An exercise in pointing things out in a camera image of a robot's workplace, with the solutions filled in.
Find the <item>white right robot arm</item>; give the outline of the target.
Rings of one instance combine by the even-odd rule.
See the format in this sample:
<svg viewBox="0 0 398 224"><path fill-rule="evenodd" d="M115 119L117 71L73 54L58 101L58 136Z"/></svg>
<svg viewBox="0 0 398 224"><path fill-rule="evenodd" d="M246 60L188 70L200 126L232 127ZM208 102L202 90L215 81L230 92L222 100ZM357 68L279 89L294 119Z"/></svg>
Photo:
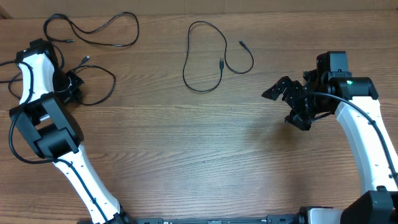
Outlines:
<svg viewBox="0 0 398 224"><path fill-rule="evenodd" d="M379 95L369 77L354 77L344 51L317 56L304 84L282 77L262 97L281 98L285 121L302 131L335 115L349 141L361 196L345 209L308 206L295 215L268 215L266 223L397 223L397 153L382 120Z"/></svg>

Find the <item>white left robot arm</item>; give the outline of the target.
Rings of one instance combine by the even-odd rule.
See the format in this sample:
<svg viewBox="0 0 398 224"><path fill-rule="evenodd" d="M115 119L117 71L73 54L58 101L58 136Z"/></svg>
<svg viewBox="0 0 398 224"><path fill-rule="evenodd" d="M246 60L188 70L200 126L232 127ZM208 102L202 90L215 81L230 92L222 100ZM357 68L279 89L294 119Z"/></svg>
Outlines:
<svg viewBox="0 0 398 224"><path fill-rule="evenodd" d="M83 145L84 135L67 104L79 101L83 80L74 70L63 72L64 58L51 42L37 39L21 50L12 61L22 75L19 106L10 109L11 152L20 161L13 145L18 130L39 157L36 164L52 163L70 181L88 209L92 223L133 223L122 205L106 189Z"/></svg>

